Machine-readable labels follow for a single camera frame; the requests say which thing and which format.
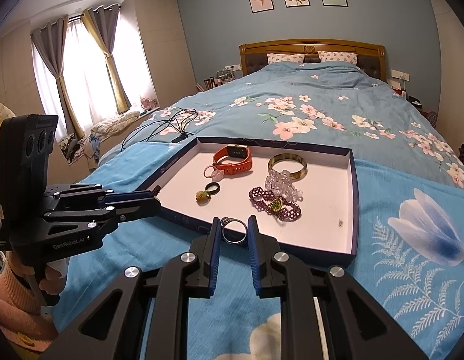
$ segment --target window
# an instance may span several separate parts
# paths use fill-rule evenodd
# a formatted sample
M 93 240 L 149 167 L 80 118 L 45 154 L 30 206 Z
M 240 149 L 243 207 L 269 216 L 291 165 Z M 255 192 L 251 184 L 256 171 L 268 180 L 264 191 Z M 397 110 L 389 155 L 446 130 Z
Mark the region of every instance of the window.
M 34 71 L 44 110 L 59 115 L 56 139 L 67 134 L 59 94 L 52 76 L 32 45 Z M 120 13 L 113 50 L 115 64 L 131 108 L 140 109 L 140 99 L 150 87 L 150 75 L 140 35 Z M 93 125 L 117 114 L 106 59 L 80 20 L 67 26 L 64 45 L 64 81 L 72 109 L 84 132 Z

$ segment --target blue bedspread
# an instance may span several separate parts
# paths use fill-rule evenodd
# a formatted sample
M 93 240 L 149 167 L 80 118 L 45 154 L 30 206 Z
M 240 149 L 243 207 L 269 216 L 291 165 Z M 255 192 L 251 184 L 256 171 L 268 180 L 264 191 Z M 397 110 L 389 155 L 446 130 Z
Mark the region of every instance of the blue bedspread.
M 285 62 L 185 98 L 151 120 L 178 107 L 199 111 L 187 128 L 196 135 L 351 147 L 361 216 L 349 271 L 431 359 L 445 357 L 464 330 L 464 168 L 410 104 L 351 64 Z M 168 127 L 139 143 L 151 130 L 106 154 L 85 182 L 134 190 L 187 142 L 170 144 L 177 133 Z M 125 267 L 157 268 L 196 236 L 158 218 L 123 223 L 100 250 L 71 259 L 56 326 L 63 330 Z M 191 300 L 189 313 L 191 360 L 280 358 L 279 301 L 255 296 L 240 247 L 222 245 L 215 296 Z

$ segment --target orange smartwatch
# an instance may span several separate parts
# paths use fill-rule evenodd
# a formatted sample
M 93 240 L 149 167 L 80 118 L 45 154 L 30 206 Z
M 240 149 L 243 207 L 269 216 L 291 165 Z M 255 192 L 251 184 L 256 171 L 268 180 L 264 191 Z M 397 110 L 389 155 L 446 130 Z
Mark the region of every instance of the orange smartwatch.
M 243 161 L 236 164 L 223 164 L 221 159 L 224 157 L 243 158 Z M 214 168 L 223 170 L 226 175 L 235 175 L 252 169 L 252 155 L 249 147 L 244 145 L 227 145 L 214 154 L 213 161 Z

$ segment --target purple beaded bracelet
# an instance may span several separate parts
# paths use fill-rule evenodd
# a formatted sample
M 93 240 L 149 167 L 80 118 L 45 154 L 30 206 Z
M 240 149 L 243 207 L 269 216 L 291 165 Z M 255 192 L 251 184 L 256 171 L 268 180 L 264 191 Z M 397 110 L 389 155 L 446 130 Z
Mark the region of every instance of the purple beaded bracelet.
M 272 191 L 266 191 L 262 187 L 252 188 L 249 192 L 249 198 L 258 211 L 265 211 L 283 222 L 293 222 L 302 215 L 302 210 L 296 203 L 287 202 L 282 196 L 274 196 Z

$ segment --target gray curtain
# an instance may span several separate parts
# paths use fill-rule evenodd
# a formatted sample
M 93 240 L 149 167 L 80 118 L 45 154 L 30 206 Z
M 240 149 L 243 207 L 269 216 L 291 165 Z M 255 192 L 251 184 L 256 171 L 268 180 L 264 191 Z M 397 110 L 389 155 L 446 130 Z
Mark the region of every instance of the gray curtain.
M 118 113 L 122 114 L 130 109 L 130 101 L 123 90 L 119 73 L 115 66 L 114 56 L 112 55 L 118 17 L 119 5 L 114 4 L 108 8 L 87 9 L 80 20 L 84 23 L 85 28 L 106 57 L 107 72 L 109 73 L 109 80 L 114 91 L 115 105 Z
M 59 91 L 59 98 L 66 120 L 67 133 L 75 132 L 78 138 L 84 136 L 70 104 L 66 84 L 63 76 L 64 45 L 66 42 L 68 16 L 59 18 L 56 23 L 47 23 L 45 28 L 36 28 L 32 31 L 31 39 L 47 68 L 55 77 Z

